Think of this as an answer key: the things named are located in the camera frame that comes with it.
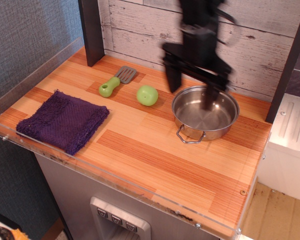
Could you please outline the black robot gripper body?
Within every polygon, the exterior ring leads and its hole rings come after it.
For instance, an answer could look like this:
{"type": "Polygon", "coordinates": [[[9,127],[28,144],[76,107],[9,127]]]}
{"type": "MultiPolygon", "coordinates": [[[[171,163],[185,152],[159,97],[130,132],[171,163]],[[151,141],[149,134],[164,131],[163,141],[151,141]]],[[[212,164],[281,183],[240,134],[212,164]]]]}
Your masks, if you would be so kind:
{"type": "Polygon", "coordinates": [[[234,18],[219,9],[221,0],[181,0],[182,43],[166,42],[163,63],[170,63],[185,74],[214,87],[228,85],[232,68],[216,53],[219,17],[234,18]]]}

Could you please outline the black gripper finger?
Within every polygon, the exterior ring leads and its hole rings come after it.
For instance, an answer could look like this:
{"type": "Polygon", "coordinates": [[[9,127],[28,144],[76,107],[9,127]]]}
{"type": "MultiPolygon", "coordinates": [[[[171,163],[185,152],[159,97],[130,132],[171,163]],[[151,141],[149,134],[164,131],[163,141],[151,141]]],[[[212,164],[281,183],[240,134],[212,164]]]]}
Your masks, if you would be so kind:
{"type": "Polygon", "coordinates": [[[206,84],[206,91],[204,95],[204,109],[211,111],[213,109],[213,103],[218,98],[220,91],[212,84],[206,84]]]}
{"type": "Polygon", "coordinates": [[[182,85],[182,72],[169,62],[165,62],[164,65],[169,90],[171,93],[174,93],[182,85]]]}

